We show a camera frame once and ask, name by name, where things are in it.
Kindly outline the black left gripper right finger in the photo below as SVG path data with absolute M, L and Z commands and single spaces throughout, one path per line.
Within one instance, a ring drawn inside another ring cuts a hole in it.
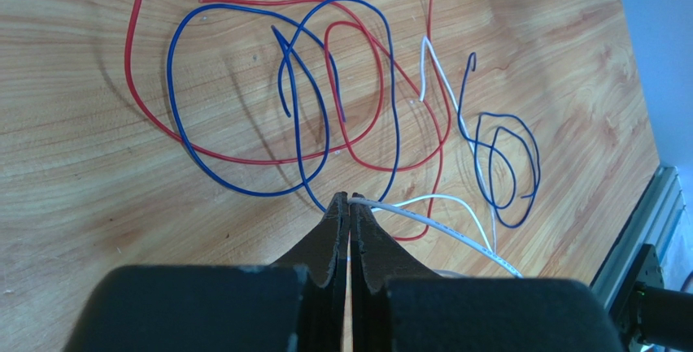
M 392 351 L 401 299 L 391 295 L 391 285 L 441 276 L 391 237 L 369 206 L 350 201 L 349 214 L 353 350 Z

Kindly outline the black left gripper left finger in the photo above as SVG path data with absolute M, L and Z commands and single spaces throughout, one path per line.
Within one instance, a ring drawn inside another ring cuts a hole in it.
M 297 351 L 342 349 L 347 292 L 348 196 L 336 193 L 320 222 L 272 264 L 305 271 Z

